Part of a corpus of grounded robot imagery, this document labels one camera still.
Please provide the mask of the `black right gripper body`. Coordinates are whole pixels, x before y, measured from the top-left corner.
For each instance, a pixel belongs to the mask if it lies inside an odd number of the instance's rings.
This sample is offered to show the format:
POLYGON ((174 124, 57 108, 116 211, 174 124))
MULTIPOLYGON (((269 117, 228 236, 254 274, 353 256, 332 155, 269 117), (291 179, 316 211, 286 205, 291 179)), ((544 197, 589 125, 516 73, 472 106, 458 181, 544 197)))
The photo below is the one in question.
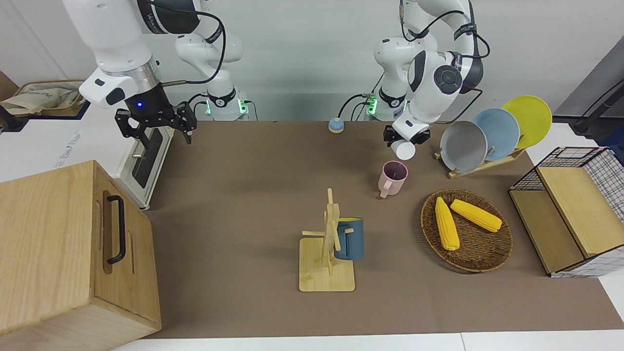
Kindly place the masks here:
POLYGON ((144 93, 124 100, 131 117, 147 126, 176 126, 173 106, 166 96, 162 83, 144 93))

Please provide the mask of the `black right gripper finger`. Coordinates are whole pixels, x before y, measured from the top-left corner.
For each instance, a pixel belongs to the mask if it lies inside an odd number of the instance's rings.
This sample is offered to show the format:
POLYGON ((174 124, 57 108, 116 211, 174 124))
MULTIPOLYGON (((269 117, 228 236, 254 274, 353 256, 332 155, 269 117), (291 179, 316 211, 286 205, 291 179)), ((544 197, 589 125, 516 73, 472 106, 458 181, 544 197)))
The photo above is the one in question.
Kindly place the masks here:
POLYGON ((132 127, 129 120, 134 120, 134 116, 131 111, 116 110, 116 123, 123 137, 136 138, 136 140, 139 140, 142 143, 142 146, 146 150, 149 150, 150 140, 145 133, 147 126, 142 123, 138 123, 137 127, 132 127))
POLYGON ((174 107, 174 129, 183 134, 187 144, 192 143, 193 131, 197 128, 197 119, 189 102, 184 101, 174 107))

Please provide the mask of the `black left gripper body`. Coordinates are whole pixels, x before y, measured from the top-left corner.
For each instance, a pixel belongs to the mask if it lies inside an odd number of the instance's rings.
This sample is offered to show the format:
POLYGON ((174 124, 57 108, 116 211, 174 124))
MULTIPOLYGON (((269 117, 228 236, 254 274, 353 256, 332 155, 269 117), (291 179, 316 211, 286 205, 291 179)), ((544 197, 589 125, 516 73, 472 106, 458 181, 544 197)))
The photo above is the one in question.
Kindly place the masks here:
MULTIPOLYGON (((410 136, 410 138, 430 138, 431 130, 429 128, 423 129, 418 133, 415 133, 410 136)), ((402 136, 398 131, 394 129, 394 127, 388 125, 384 127, 384 138, 407 138, 402 136)))

